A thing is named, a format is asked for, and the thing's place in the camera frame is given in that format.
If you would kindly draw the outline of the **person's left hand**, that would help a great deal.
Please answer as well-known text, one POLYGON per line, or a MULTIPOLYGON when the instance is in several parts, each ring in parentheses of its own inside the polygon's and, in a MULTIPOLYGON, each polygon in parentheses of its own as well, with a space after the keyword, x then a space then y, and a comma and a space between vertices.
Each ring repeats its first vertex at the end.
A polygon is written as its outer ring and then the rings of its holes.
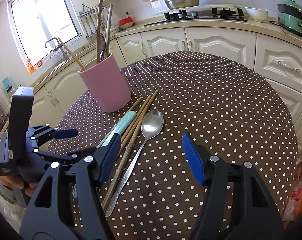
POLYGON ((37 188, 37 183, 30 183, 28 187, 24 186, 24 181, 22 178, 19 178, 18 176, 1 176, 0 175, 0 182, 6 186, 6 187, 15 187, 18 189, 24 189, 25 194, 28 196, 32 196, 37 188))

